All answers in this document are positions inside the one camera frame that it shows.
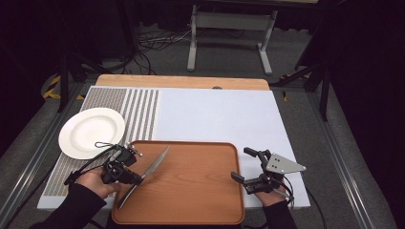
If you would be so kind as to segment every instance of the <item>tray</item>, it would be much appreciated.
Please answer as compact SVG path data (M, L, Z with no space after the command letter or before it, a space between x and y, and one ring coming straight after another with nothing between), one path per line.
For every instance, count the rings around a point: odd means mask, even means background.
M112 217L118 224L238 224L245 216L238 154L230 143L135 141L143 153L130 169L140 175L170 145L160 166L117 208L126 190L116 194Z

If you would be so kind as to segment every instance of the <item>hand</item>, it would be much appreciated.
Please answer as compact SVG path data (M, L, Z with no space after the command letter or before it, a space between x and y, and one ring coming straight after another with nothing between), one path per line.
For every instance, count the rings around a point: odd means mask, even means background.
M98 167L88 171L77 179L78 184L95 192L99 197L105 199L113 192L120 191L124 188L122 183L105 184L101 180L101 175L104 173L103 168Z
M286 192L286 189L283 186L280 186L278 190L283 193ZM286 200L286 197L274 191L271 191L270 193L260 192L255 193L254 195L256 195L256 197L263 203L263 206L265 207Z

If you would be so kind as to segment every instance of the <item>knife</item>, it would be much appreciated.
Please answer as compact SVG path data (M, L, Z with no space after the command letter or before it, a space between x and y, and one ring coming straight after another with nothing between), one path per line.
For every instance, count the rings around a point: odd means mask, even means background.
M161 152L160 156L149 166L149 168L145 171L145 173L141 176L142 177L142 181L145 179L146 176L152 174L156 168L158 168L159 164L161 163L161 161L164 159L164 157L166 156L167 152L169 152L169 146L166 147L166 149L164 149L163 152ZM122 206L124 205L125 201L128 199L129 196L131 196L131 194L134 192L135 188L138 187L139 184L133 184L131 186L131 188L128 190L128 192L126 192L126 194L119 200L119 202L117 203L117 208L121 209Z

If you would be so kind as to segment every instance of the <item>gray carpet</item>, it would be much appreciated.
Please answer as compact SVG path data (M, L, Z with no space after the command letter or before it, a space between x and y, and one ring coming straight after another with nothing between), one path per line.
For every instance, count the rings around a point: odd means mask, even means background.
M155 29L144 28L142 31L154 31ZM293 68L310 40L310 35L305 31L275 30L270 37L267 48L273 75L267 76L263 72L256 49L256 44L263 38L261 32L206 30L199 31L198 35L196 70L192 73L186 70L189 48L187 40L174 43L161 51L151 50L144 52L144 54L149 58L152 69L160 75L264 78L268 82L276 82L283 74L294 72ZM148 65L145 57L140 58L137 55L136 60L144 66ZM105 63L106 66L115 64L115 62ZM141 72L139 66L132 62L125 69L125 72L142 74L147 73L147 70L143 69ZM94 84L96 77L96 74L89 77L81 92L82 94L87 93L90 85ZM314 111L310 106L309 96L304 92L294 90L288 92L288 101L286 102L280 91L274 93L296 159L308 168L304 173L304 182L319 202L328 227L361 228L342 185L341 176L331 159L329 143L322 132L320 122L316 118L317 111ZM73 107L69 110L68 117L79 111L82 102L83 100L75 100ZM56 112L57 108L58 100L47 99L45 105L0 159L0 173L2 174L0 202L5 202L8 199L23 168L29 163L31 155L43 140L43 136L53 119L59 115ZM330 92L328 119L328 125L332 129L342 157L358 186L374 227L396 228L387 202L364 163L333 91ZM27 184L30 185L27 194L46 175L59 154L60 149L56 138L41 167L32 178L32 182ZM10 228L27 228L32 223L45 219L49 215L47 211L36 209L36 204L44 187L45 184L40 185L17 215ZM311 200L309 208L293 209L291 213L299 228L323 227L319 211L313 200ZM95 221L104 224L107 215L108 212L101 211L96 215ZM259 226L264 222L265 218L261 209L246 212L245 225Z

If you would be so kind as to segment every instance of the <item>plate rim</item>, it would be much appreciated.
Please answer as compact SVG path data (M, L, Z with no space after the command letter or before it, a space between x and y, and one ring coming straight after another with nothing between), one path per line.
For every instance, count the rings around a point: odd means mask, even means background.
M109 143L117 144L122 140L125 132L125 120L122 115L111 108L91 108L75 114L63 125L58 137L59 148L61 149L63 154L74 159L91 159L101 153L101 150L97 152L96 150L94 150L89 154L81 154L75 146L70 144L70 140L66 140L70 139L70 135L72 134L73 128L71 127L74 126L72 125L72 122L76 122L77 124L82 119L97 115L109 116L117 125L117 131L112 140L113 142Z

